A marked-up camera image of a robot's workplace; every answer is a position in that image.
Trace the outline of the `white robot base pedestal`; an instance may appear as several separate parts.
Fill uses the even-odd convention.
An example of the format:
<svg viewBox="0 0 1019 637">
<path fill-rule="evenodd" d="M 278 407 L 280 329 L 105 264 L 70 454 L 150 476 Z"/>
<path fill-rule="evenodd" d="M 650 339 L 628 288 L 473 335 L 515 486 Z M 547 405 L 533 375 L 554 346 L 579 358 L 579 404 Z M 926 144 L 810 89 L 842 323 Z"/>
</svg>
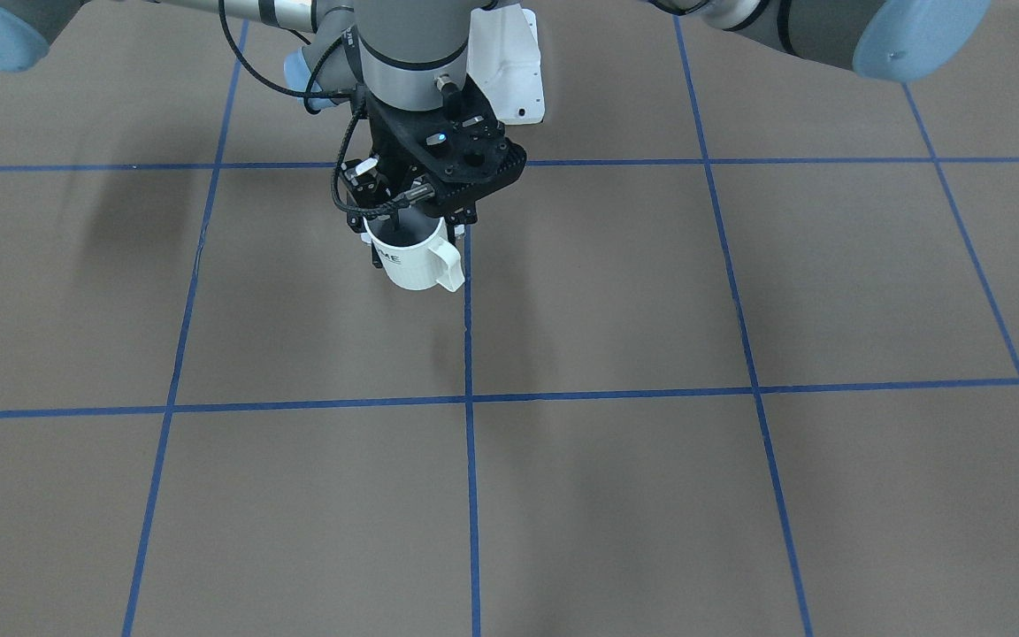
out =
<svg viewBox="0 0 1019 637">
<path fill-rule="evenodd" d="M 470 16 L 468 74 L 476 81 L 494 114 L 512 126 L 532 126 L 545 119 L 538 18 L 521 4 Z"/>
</svg>

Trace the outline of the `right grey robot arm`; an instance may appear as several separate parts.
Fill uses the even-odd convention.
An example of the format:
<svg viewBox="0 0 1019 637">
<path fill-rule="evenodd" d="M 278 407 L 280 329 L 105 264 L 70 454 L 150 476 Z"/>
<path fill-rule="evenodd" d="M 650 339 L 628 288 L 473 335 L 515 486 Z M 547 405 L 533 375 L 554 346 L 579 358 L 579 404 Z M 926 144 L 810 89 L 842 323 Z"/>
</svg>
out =
<svg viewBox="0 0 1019 637">
<path fill-rule="evenodd" d="M 187 1 L 215 13 L 227 47 L 258 83 L 307 112 L 347 104 L 348 128 L 329 181 L 350 229 L 413 209 L 450 226 L 476 221 L 476 202 L 514 184 L 527 155 L 509 140 L 469 73 L 471 19 L 497 1 Z M 229 20 L 294 34 L 286 81 L 244 57 Z"/>
</svg>

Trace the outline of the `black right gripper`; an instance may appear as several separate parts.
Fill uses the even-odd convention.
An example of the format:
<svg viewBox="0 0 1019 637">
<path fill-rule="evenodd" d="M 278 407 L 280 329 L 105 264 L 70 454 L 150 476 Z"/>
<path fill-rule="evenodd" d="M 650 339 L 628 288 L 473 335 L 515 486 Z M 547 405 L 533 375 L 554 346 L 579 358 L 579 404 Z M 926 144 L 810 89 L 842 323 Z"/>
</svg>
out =
<svg viewBox="0 0 1019 637">
<path fill-rule="evenodd" d="M 357 86 L 351 104 L 353 118 L 333 173 L 333 185 L 343 185 L 351 199 L 334 192 L 333 201 L 353 233 L 389 217 L 386 238 L 412 241 L 410 207 L 433 219 L 476 223 L 477 201 L 514 184 L 525 169 L 525 149 L 509 140 L 473 78 L 462 86 L 449 83 L 442 106 L 433 111 L 384 104 L 365 85 Z M 377 163 L 356 176 L 364 162 L 350 162 L 345 153 L 361 120 L 371 125 Z"/>
</svg>

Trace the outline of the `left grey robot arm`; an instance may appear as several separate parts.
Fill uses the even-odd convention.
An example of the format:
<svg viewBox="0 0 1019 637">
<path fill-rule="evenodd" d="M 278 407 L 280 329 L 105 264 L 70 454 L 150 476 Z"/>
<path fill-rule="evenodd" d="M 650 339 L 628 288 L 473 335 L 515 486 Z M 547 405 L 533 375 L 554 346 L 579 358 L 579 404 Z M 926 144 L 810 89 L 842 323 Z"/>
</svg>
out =
<svg viewBox="0 0 1019 637">
<path fill-rule="evenodd" d="M 856 75 L 931 75 L 983 23 L 988 1 L 655 1 L 659 11 Z"/>
</svg>

